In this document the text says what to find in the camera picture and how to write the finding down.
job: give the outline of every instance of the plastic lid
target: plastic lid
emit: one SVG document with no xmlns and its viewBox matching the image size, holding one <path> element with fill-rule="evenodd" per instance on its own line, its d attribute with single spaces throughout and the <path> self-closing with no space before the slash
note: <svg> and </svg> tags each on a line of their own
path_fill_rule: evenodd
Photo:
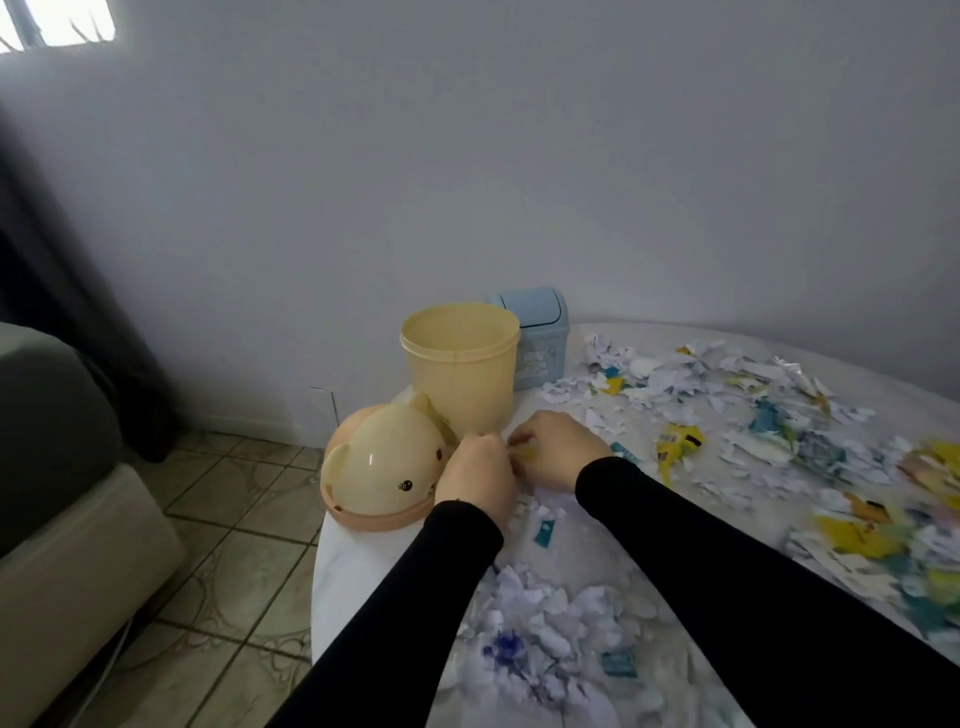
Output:
<svg viewBox="0 0 960 728">
<path fill-rule="evenodd" d="M 528 288 L 501 293 L 503 305 L 520 320 L 520 328 L 541 327 L 560 321 L 560 302 L 553 288 Z"/>
</svg>

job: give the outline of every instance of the window bar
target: window bar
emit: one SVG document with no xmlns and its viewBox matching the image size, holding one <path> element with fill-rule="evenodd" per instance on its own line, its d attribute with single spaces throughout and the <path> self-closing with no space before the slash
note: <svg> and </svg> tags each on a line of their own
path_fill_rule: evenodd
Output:
<svg viewBox="0 0 960 728">
<path fill-rule="evenodd" d="M 4 0 L 4 3 L 7 5 L 13 27 L 16 29 L 16 34 L 20 37 L 24 49 L 46 45 L 34 16 L 30 12 L 30 8 L 27 7 L 26 0 Z"/>
</svg>

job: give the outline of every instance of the window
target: window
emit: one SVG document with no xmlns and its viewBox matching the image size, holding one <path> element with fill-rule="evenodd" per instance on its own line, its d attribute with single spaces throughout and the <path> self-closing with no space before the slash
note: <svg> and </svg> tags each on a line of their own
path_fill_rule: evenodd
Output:
<svg viewBox="0 0 960 728">
<path fill-rule="evenodd" d="M 113 40 L 107 0 L 0 0 L 0 53 Z"/>
</svg>

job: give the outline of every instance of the small trash bin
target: small trash bin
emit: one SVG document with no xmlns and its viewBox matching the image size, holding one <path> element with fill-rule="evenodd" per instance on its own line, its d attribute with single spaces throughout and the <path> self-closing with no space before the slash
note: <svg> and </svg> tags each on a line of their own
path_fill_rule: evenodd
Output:
<svg viewBox="0 0 960 728">
<path fill-rule="evenodd" d="M 487 301 L 513 312 L 520 321 L 514 389 L 539 387 L 564 375 L 570 319 L 556 288 L 527 288 L 490 296 Z"/>
</svg>

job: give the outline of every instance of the hand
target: hand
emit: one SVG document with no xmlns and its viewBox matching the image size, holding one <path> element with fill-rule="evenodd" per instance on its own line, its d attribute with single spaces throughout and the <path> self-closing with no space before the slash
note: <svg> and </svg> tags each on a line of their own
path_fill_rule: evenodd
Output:
<svg viewBox="0 0 960 728">
<path fill-rule="evenodd" d="M 491 517 L 503 532 L 516 508 L 516 479 L 507 447 L 496 435 L 467 435 L 437 483 L 435 502 L 463 500 Z"/>
<path fill-rule="evenodd" d="M 565 412 L 541 410 L 515 429 L 509 445 L 536 439 L 533 458 L 516 461 L 528 479 L 558 491 L 573 492 L 580 471 L 594 460 L 613 455 L 603 440 Z"/>
</svg>

